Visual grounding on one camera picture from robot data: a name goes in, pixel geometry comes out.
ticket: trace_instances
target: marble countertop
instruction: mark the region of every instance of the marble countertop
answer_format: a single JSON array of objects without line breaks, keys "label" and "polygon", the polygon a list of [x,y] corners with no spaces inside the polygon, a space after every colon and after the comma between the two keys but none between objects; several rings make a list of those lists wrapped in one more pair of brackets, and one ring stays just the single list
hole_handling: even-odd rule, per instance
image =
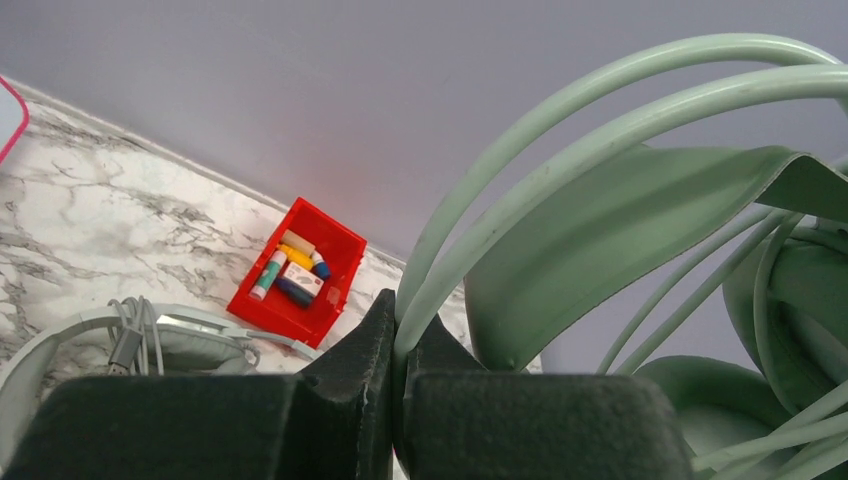
[{"label": "marble countertop", "polygon": [[[26,100],[30,125],[0,164],[0,368],[51,322],[112,298],[144,295],[223,314],[285,207],[49,99]],[[356,326],[381,289],[397,288],[402,269],[369,249],[320,349]],[[469,347],[461,290],[440,315]],[[107,345],[102,332],[65,344],[45,391],[104,369]],[[307,363],[258,346],[260,372],[296,372]]]}]

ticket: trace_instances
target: headphone ear cushion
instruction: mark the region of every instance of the headphone ear cushion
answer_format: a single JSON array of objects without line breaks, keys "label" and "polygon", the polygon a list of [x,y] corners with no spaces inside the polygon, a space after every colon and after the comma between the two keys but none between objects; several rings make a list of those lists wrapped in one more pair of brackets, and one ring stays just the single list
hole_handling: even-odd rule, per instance
[{"label": "headphone ear cushion", "polygon": [[[159,325],[158,330],[162,357],[168,370],[218,371],[224,367],[223,371],[216,373],[243,373],[249,367],[244,348],[231,338],[175,325]],[[148,350],[155,352],[151,341],[148,341]],[[238,370],[236,367],[239,365],[244,367]]]},{"label": "headphone ear cushion", "polygon": [[[766,244],[767,240],[722,285],[733,327],[761,371],[754,334],[754,280]],[[794,238],[787,240],[769,281],[767,338],[776,381],[800,409],[837,384],[799,343],[790,329],[790,317],[816,322],[838,343],[848,346],[848,323],[844,321],[848,311],[846,292],[848,256],[815,243]]]}]

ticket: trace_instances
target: white eraser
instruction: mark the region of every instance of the white eraser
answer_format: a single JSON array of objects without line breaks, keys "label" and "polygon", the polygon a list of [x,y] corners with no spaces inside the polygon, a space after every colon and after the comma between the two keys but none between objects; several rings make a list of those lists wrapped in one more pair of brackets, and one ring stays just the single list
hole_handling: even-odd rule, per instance
[{"label": "white eraser", "polygon": [[294,262],[289,262],[282,277],[313,297],[317,297],[324,286],[323,280]]}]

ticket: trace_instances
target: gray wall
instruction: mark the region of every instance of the gray wall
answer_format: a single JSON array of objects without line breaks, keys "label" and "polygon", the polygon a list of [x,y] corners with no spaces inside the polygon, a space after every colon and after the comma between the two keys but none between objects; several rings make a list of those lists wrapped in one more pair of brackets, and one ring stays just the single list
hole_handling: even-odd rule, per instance
[{"label": "gray wall", "polygon": [[[732,31],[848,58],[846,18],[844,0],[0,0],[0,73],[279,200],[305,196],[403,257],[488,142],[592,69]],[[528,150],[469,217],[615,116],[752,68],[692,68],[601,101]],[[782,143],[833,157],[848,151],[844,132],[835,104],[819,100],[722,115],[654,143]],[[608,313],[632,312],[636,298]]]}]

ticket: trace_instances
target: red plastic bin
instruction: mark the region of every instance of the red plastic bin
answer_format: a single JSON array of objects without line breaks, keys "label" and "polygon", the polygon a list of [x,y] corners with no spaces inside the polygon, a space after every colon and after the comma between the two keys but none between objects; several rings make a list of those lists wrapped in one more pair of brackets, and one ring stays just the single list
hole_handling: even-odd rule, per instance
[{"label": "red plastic bin", "polygon": [[[264,300],[248,295],[286,230],[314,244],[332,273],[308,308],[296,305],[274,285]],[[316,348],[342,313],[353,276],[365,253],[365,245],[365,239],[303,198],[298,198],[247,272],[227,305],[227,311],[262,330],[285,335]]]}]

